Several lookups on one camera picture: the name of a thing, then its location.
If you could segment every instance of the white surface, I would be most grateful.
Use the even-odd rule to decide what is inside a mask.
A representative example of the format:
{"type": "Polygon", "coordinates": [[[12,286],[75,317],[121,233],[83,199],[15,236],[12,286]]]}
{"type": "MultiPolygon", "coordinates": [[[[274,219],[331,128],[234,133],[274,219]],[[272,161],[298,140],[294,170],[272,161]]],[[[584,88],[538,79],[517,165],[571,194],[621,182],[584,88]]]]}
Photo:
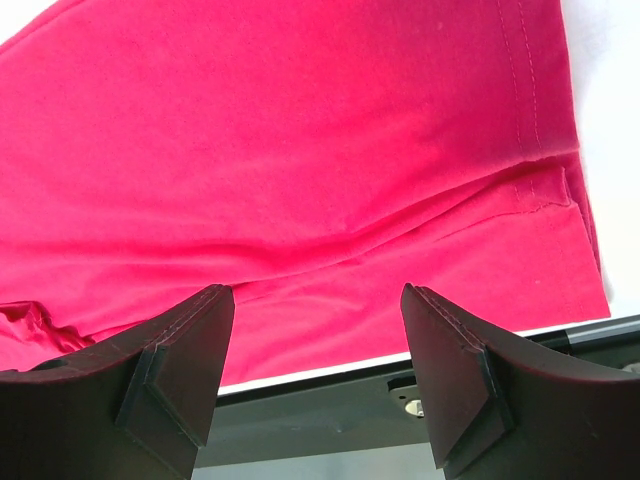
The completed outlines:
{"type": "MultiPolygon", "coordinates": [[[[640,313],[640,1],[561,0],[571,57],[582,158],[614,318],[640,313]]],[[[0,1],[0,42],[52,0],[0,1]]],[[[247,390],[380,365],[408,354],[300,372],[222,389],[247,390]]]]}
{"type": "Polygon", "coordinates": [[[197,468],[193,480],[444,480],[436,470],[429,444],[224,467],[197,468]]]}

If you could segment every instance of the folded cloth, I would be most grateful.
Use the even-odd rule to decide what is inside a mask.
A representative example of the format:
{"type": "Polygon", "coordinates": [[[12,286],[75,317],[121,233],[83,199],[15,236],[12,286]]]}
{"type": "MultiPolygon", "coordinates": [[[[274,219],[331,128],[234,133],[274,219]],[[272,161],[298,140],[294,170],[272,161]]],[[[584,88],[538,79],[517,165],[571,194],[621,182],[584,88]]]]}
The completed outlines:
{"type": "Polygon", "coordinates": [[[608,315],[558,0],[61,0],[0,49],[0,131],[0,369],[212,283],[227,385],[406,351],[405,282],[608,315]]]}

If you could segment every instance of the pink fabric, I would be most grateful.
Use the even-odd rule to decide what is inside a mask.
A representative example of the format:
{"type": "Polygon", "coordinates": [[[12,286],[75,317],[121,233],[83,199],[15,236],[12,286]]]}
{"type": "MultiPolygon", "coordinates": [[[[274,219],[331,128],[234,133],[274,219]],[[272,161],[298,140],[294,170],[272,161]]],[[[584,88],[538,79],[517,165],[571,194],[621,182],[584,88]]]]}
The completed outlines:
{"type": "Polygon", "coordinates": [[[406,282],[608,315],[558,0],[62,0],[0,50],[0,132],[0,369],[211,283],[225,384],[406,351],[406,282]]]}

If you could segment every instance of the gray floor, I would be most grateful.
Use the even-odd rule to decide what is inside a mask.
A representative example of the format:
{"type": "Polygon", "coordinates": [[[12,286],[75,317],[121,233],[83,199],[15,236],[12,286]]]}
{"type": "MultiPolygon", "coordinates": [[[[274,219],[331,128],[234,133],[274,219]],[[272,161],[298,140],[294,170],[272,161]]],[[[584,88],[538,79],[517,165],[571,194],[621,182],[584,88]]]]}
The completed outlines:
{"type": "Polygon", "coordinates": [[[444,480],[428,444],[199,468],[193,480],[444,480]]]}

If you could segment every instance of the red cloth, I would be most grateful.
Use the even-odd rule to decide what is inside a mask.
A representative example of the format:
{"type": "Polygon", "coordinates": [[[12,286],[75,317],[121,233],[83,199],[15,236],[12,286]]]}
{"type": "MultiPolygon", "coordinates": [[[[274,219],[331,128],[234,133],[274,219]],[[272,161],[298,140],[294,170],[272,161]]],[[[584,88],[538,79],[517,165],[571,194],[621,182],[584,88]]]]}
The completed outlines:
{"type": "Polygon", "coordinates": [[[406,351],[405,282],[608,315],[558,0],[62,0],[0,50],[0,132],[0,369],[211,283],[225,384],[406,351]]]}

